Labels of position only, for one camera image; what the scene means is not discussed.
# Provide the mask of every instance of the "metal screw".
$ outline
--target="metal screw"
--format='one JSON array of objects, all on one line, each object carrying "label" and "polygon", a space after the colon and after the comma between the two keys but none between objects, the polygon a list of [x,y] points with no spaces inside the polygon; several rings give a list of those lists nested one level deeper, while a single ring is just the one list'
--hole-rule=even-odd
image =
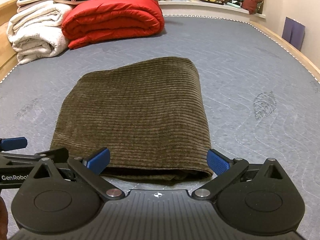
[{"label": "metal screw", "polygon": [[112,188],[112,189],[108,189],[106,194],[109,196],[109,197],[119,197],[121,196],[122,194],[122,191],[119,190],[118,188]]},{"label": "metal screw", "polygon": [[210,191],[205,188],[199,188],[195,191],[197,197],[207,197],[210,195]]}]

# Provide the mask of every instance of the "window sill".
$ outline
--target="window sill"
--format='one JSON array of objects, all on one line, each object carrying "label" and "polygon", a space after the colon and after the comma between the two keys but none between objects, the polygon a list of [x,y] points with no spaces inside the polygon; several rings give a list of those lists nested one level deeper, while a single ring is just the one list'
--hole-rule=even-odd
[{"label": "window sill", "polygon": [[[201,2],[199,0],[171,0],[171,1],[159,1],[160,6],[167,6],[167,5],[181,5],[181,6],[201,6],[202,8],[216,8],[216,9],[225,9],[229,10],[230,13],[232,12],[237,12],[237,13],[243,13],[246,14],[249,17],[249,12],[245,9],[239,9],[232,7],[230,5],[220,5],[220,4],[215,4],[215,3],[206,3],[206,2]],[[254,14],[251,16],[255,17],[260,17],[265,19],[266,16],[264,14]]]}]

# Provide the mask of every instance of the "hand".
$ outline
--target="hand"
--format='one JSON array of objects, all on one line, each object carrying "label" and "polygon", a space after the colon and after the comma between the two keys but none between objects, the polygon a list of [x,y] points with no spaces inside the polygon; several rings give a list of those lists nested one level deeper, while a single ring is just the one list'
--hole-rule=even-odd
[{"label": "hand", "polygon": [[8,211],[4,200],[0,197],[0,240],[7,240],[8,234]]}]

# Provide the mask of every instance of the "blue gripper pad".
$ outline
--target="blue gripper pad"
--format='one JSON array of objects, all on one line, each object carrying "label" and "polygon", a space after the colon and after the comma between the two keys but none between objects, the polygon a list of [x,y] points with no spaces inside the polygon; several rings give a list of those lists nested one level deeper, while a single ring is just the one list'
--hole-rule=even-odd
[{"label": "blue gripper pad", "polygon": [[12,151],[18,149],[24,149],[28,145],[28,141],[25,137],[7,138],[0,140],[0,151]]},{"label": "blue gripper pad", "polygon": [[230,163],[215,154],[212,150],[207,153],[207,164],[211,170],[218,176],[230,169]]},{"label": "blue gripper pad", "polygon": [[108,148],[102,148],[85,159],[83,164],[99,175],[110,163],[110,151]]}]

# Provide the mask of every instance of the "mattress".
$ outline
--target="mattress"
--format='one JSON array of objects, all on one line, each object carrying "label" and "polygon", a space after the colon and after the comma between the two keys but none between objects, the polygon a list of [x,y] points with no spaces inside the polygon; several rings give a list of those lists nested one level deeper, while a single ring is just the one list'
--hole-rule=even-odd
[{"label": "mattress", "polygon": [[[320,238],[320,84],[288,52],[246,23],[165,17],[156,36],[67,50],[18,66],[0,84],[1,137],[25,136],[19,153],[48,150],[64,98],[81,76],[156,57],[189,58],[197,67],[212,147],[250,163],[276,158],[306,204],[298,232]],[[187,189],[207,180],[161,182],[106,178],[130,189]],[[3,190],[10,207],[17,190]],[[9,235],[18,229],[10,215]]]}]

